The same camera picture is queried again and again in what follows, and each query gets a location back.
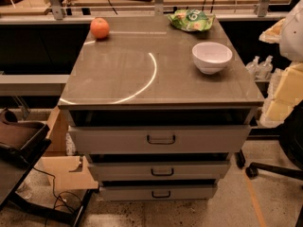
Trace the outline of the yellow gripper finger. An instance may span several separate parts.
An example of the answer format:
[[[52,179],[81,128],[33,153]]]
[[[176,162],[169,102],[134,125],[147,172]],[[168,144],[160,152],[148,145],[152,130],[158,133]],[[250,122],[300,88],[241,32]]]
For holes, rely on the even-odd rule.
[[[285,70],[277,69],[271,77],[264,101],[267,121],[283,122],[303,100],[303,63],[293,61]]]
[[[281,19],[259,35],[259,40],[268,44],[278,44],[280,41],[281,28],[285,19]]]

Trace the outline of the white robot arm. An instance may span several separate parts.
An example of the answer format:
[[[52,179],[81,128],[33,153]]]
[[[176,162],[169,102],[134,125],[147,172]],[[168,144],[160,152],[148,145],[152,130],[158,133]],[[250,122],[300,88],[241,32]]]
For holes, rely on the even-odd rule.
[[[291,61],[284,70],[276,69],[271,76],[268,96],[264,100],[260,122],[268,128],[282,124],[303,100],[303,14],[293,9],[284,19],[261,33],[259,39],[279,44],[282,57]]]

